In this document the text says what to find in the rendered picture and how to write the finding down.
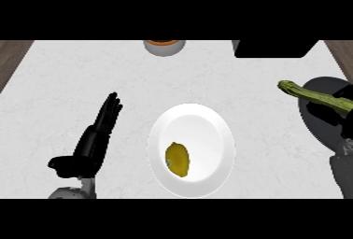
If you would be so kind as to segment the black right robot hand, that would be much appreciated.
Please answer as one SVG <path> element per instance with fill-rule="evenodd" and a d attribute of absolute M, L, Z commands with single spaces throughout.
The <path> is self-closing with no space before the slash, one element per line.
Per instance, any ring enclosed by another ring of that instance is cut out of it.
<path fill-rule="evenodd" d="M 353 140 L 353 85 L 307 104 L 308 113 L 329 123 L 342 126 L 341 137 Z"/>

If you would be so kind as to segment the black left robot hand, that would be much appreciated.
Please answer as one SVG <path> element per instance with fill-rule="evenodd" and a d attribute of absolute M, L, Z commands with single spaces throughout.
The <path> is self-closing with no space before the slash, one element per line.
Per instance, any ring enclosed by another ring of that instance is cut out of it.
<path fill-rule="evenodd" d="M 122 104 L 112 92 L 98 109 L 93 125 L 81 134 L 70 156 L 59 156 L 50 159 L 48 167 L 61 178 L 93 178 L 106 155 L 110 134 L 113 131 L 118 113 Z"/>

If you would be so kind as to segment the green squash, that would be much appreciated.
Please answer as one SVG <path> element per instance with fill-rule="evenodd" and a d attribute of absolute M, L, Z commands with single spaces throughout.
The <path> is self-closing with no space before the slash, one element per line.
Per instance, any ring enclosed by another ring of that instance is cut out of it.
<path fill-rule="evenodd" d="M 324 105 L 335 110 L 338 114 L 345 116 L 353 110 L 353 100 L 336 98 L 327 93 L 307 90 L 290 80 L 280 80 L 277 88 L 290 96 L 308 101 L 310 103 Z"/>

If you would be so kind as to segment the white plate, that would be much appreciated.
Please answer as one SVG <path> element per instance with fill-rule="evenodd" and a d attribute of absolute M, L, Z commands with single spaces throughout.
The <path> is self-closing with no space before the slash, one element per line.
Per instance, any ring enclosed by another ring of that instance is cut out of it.
<path fill-rule="evenodd" d="M 172 143 L 189 153 L 186 177 L 166 167 L 165 151 Z M 218 113 L 197 104 L 172 106 L 158 117 L 147 138 L 147 159 L 162 188 L 183 198 L 209 195 L 230 175 L 234 158 L 234 139 Z"/>

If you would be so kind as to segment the yellow lemon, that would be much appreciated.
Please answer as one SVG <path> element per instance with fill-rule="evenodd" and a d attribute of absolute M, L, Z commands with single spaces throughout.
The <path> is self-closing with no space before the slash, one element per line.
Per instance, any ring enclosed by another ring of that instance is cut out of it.
<path fill-rule="evenodd" d="M 178 177 L 186 177 L 189 172 L 189 153 L 186 147 L 172 143 L 165 150 L 165 163 L 169 171 Z"/>

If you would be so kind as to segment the black appliance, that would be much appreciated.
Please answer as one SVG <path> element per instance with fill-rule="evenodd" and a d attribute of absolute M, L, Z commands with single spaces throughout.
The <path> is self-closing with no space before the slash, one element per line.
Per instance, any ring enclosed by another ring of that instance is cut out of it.
<path fill-rule="evenodd" d="M 301 58 L 316 40 L 233 40 L 236 58 Z"/>

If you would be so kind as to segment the grey cup with orange rim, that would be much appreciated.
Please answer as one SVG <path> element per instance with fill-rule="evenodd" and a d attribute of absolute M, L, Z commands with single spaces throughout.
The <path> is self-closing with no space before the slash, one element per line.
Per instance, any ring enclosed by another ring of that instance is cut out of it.
<path fill-rule="evenodd" d="M 144 49 L 159 57 L 168 57 L 175 55 L 183 47 L 184 47 L 184 40 L 168 40 L 168 41 L 155 41 L 155 40 L 144 40 L 143 45 Z"/>

